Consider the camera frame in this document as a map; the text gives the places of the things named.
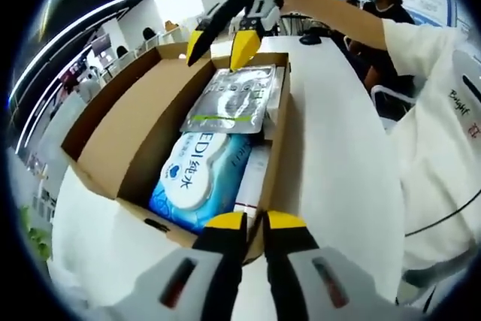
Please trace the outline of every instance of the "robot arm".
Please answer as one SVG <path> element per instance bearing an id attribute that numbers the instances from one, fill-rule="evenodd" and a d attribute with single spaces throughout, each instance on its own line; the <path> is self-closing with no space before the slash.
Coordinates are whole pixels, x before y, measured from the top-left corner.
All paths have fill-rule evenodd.
<path id="1" fill-rule="evenodd" d="M 245 66 L 260 48 L 266 31 L 280 18 L 283 0 L 220 0 L 208 11 L 192 33 L 187 50 L 187 64 L 196 63 L 209 49 L 215 38 L 242 9 L 245 16 L 232 44 L 230 69 Z"/>

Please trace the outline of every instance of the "white table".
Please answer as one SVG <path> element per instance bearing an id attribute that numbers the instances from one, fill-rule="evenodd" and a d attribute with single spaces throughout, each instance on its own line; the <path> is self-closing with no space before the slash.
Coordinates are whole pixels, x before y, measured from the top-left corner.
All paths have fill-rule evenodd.
<path id="1" fill-rule="evenodd" d="M 230 52 L 215 44 L 213 56 Z M 279 210 L 301 215 L 330 245 L 373 275 L 394 299 L 401 278 L 404 208 L 392 145 L 355 72 L 334 43 L 266 38 L 262 52 L 289 52 L 291 93 Z M 136 277 L 177 247 L 115 202 L 94 195 L 69 169 L 53 221 L 53 257 L 79 276 L 93 304 L 113 304 Z M 244 268 L 235 320 L 275 320 L 261 257 Z"/>

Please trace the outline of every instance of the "white sleeve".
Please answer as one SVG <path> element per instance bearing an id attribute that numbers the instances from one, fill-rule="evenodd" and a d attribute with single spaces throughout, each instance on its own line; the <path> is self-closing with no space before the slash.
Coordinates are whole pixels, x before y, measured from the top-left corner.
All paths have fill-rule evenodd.
<path id="1" fill-rule="evenodd" d="M 392 64 L 399 75 L 427 78 L 446 49 L 465 36 L 457 28 L 415 26 L 383 19 L 384 38 Z"/>

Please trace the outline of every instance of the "white jacket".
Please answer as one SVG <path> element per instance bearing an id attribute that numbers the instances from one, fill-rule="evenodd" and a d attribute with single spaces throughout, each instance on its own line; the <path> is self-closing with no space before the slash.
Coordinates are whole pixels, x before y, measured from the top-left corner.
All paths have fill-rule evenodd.
<path id="1" fill-rule="evenodd" d="M 383 20 L 386 45 L 400 75 L 427 79 L 416 106 L 396 125 L 405 201 L 405 231 L 456 211 L 481 189 L 481 104 L 455 76 L 452 54 L 466 37 L 454 28 Z M 479 242 L 481 196 L 449 220 L 405 238 L 404 267 L 428 268 Z"/>

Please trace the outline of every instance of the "cable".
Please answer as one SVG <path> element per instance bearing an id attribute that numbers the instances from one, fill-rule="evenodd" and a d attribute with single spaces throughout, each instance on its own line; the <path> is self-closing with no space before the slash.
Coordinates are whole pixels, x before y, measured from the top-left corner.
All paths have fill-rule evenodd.
<path id="1" fill-rule="evenodd" d="M 435 223 L 432 223 L 431 225 L 429 226 L 426 226 L 426 227 L 423 227 L 421 229 L 418 229 L 417 231 L 414 231 L 414 232 L 410 232 L 410 233 L 407 233 L 404 235 L 404 237 L 410 237 L 410 236 L 414 236 L 414 235 L 417 235 L 418 233 L 420 232 L 423 232 L 425 231 L 426 229 L 430 229 L 432 227 L 435 227 L 437 225 L 439 225 L 440 223 L 443 223 L 444 221 L 447 221 L 449 218 L 455 216 L 456 214 L 458 214 L 459 212 L 461 212 L 462 210 L 464 210 L 467 206 L 469 206 L 479 195 L 481 195 L 481 189 L 477 192 L 476 195 L 474 195 L 474 197 L 472 199 L 470 199 L 468 202 L 466 202 L 466 204 L 464 206 L 462 206 L 461 208 L 459 208 L 458 210 L 454 211 L 453 213 L 451 213 L 450 215 L 444 217 L 444 218 L 441 218 L 439 221 L 435 222 Z"/>

